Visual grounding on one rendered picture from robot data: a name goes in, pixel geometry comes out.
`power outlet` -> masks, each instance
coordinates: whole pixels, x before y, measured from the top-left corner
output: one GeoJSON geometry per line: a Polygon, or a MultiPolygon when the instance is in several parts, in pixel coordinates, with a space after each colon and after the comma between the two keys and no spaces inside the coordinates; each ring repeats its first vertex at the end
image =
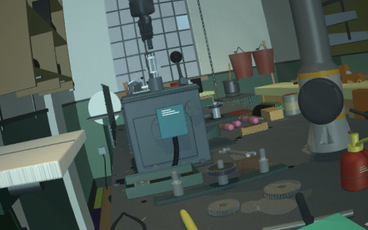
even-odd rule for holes
{"type": "Polygon", "coordinates": [[[106,148],[105,147],[98,148],[98,154],[100,154],[100,155],[106,154],[106,148]]]}

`cabinet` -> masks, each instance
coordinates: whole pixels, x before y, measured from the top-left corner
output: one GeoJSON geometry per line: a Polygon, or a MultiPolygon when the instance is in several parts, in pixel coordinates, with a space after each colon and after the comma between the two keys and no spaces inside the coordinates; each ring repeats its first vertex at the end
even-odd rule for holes
{"type": "Polygon", "coordinates": [[[0,0],[0,96],[14,92],[17,97],[42,96],[73,89],[62,0],[49,0],[55,29],[32,2],[0,0]]]}

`red bucket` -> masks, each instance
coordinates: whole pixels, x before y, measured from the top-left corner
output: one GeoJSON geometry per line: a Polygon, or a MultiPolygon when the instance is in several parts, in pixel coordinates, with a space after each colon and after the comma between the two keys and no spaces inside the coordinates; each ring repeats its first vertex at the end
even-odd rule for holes
{"type": "Polygon", "coordinates": [[[251,52],[235,53],[229,55],[230,62],[235,72],[235,77],[248,78],[253,76],[253,67],[251,65],[251,52]]]}
{"type": "Polygon", "coordinates": [[[259,75],[274,72],[273,49],[253,51],[251,54],[258,68],[259,75]]]}

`workbench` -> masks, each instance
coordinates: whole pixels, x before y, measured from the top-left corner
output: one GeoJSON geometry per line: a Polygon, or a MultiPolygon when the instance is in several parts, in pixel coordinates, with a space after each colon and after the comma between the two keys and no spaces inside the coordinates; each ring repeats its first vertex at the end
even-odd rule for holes
{"type": "Polygon", "coordinates": [[[63,179],[79,229],[94,229],[73,161],[85,140],[80,130],[0,147],[0,189],[63,179]]]}
{"type": "MultiPolygon", "coordinates": [[[[363,82],[354,82],[352,84],[342,85],[342,94],[344,96],[345,113],[353,117],[354,114],[350,112],[354,108],[352,91],[359,88],[368,88],[368,80],[363,82]]],[[[278,101],[283,105],[283,95],[291,93],[299,93],[299,85],[294,85],[292,82],[281,82],[273,85],[265,85],[256,87],[254,89],[256,95],[259,95],[260,101],[278,101]]]]}
{"type": "MultiPolygon", "coordinates": [[[[253,107],[247,105],[224,104],[221,113],[252,109],[253,107]]],[[[147,229],[187,230],[180,216],[182,209],[189,213],[199,230],[260,230],[272,225],[301,221],[302,217],[298,208],[276,216],[262,212],[247,214],[238,211],[230,216],[212,217],[207,212],[208,205],[217,200],[237,199],[241,205],[248,201],[260,200],[263,198],[264,186],[274,181],[291,179],[302,183],[302,192],[313,216],[323,216],[353,209],[354,217],[350,220],[368,229],[364,225],[368,222],[368,189],[360,192],[347,192],[341,188],[339,160],[346,149],[316,155],[303,152],[304,145],[307,143],[309,122],[302,114],[286,118],[287,120],[284,121],[259,120],[259,122],[268,122],[269,129],[246,136],[241,136],[239,128],[235,128],[231,132],[223,130],[219,138],[211,139],[209,143],[212,159],[215,162],[219,159],[225,162],[234,161],[231,155],[218,153],[222,148],[229,147],[239,151],[256,152],[260,148],[265,148],[267,157],[275,165],[288,165],[289,170],[229,190],[163,206],[156,206],[154,202],[154,197],[161,196],[163,193],[128,200],[125,191],[123,191],[123,186],[112,186],[111,223],[122,212],[126,212],[138,219],[144,219],[147,229]]],[[[360,139],[368,137],[368,120],[347,118],[347,121],[351,130],[360,134],[360,139]]],[[[134,174],[130,169],[131,157],[125,131],[117,132],[117,143],[117,149],[114,152],[114,174],[116,176],[113,176],[113,184],[115,184],[116,179],[120,179],[127,174],[134,174]]],[[[368,149],[368,142],[364,144],[364,147],[368,149]]],[[[203,184],[188,187],[188,189],[216,182],[214,177],[206,175],[208,167],[209,165],[198,168],[203,174],[203,184]]],[[[235,172],[229,175],[229,179],[238,176],[240,174],[235,172]]],[[[124,216],[116,229],[141,229],[141,227],[138,223],[124,216]]]]}

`gray metal box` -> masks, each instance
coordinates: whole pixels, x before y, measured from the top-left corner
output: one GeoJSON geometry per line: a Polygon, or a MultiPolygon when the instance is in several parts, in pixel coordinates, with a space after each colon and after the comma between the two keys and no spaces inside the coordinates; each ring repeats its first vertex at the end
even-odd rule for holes
{"type": "Polygon", "coordinates": [[[188,135],[178,137],[178,164],[211,159],[198,88],[198,85],[177,86],[121,98],[130,150],[139,173],[172,166],[172,138],[161,139],[155,110],[175,104],[184,105],[188,128],[188,135]]]}

